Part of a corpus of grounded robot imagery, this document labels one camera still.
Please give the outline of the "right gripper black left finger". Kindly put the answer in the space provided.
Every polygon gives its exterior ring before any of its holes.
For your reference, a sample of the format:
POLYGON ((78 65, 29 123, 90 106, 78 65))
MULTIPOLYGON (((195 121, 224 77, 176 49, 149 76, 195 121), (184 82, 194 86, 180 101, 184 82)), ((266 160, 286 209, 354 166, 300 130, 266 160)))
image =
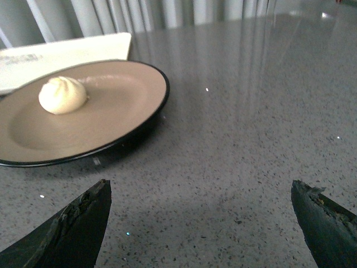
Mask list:
POLYGON ((112 203, 100 180, 65 208, 1 252, 1 267, 94 267, 112 203))

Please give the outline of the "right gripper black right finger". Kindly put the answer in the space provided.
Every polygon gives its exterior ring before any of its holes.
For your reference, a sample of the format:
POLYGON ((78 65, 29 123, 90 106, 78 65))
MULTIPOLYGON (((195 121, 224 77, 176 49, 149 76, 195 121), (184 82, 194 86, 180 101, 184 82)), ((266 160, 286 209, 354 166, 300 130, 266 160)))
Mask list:
POLYGON ((292 182, 291 201, 306 245, 318 267, 356 267, 356 215, 324 190, 292 182))

